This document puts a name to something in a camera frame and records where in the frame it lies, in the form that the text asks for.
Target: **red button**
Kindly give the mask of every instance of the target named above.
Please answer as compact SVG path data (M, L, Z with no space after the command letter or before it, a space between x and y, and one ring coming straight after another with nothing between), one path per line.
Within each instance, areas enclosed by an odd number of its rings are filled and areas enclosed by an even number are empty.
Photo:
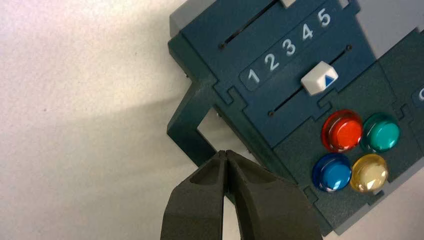
M330 152L344 152L359 144L362 137L362 121L351 110L340 110L331 114L321 132L322 144Z

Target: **green button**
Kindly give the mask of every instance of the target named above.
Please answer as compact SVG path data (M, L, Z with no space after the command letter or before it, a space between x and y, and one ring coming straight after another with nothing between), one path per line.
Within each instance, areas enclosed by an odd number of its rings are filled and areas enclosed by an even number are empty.
M401 131L395 123L379 122L369 134L369 144L378 152L387 151L398 143L400 133Z
M373 152L386 152L399 141L401 130L395 119L385 113L372 115L364 124L362 147Z

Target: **blue button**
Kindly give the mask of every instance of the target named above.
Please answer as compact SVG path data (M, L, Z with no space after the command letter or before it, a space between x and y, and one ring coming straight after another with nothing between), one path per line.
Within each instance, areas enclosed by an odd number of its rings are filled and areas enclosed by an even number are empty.
M313 167L312 180L315 187L325 192L335 192L346 187L351 180L349 159L341 153L323 156Z

